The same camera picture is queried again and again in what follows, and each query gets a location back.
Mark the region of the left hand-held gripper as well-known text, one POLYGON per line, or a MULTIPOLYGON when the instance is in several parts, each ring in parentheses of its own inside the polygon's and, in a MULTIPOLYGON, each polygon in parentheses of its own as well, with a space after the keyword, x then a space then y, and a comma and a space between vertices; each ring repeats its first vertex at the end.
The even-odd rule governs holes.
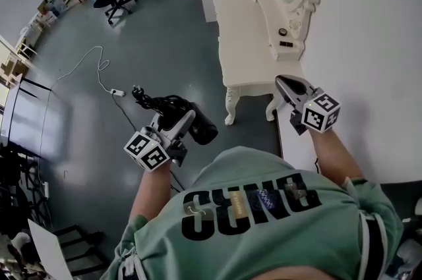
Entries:
POLYGON ((170 161, 181 166, 187 148, 182 143, 196 113, 187 111, 169 130, 163 126, 163 117, 155 114, 151 123, 136 131, 124 147, 125 152, 145 171, 153 172, 170 161))

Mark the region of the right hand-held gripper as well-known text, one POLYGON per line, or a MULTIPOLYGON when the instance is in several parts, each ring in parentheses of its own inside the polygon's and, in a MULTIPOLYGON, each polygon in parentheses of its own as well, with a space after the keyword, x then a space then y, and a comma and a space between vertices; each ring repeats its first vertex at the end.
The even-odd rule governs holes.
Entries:
POLYGON ((298 135, 309 129, 324 133, 336 123, 341 103, 322 88, 293 75, 278 75, 275 84, 285 102, 293 107, 290 123, 298 135))

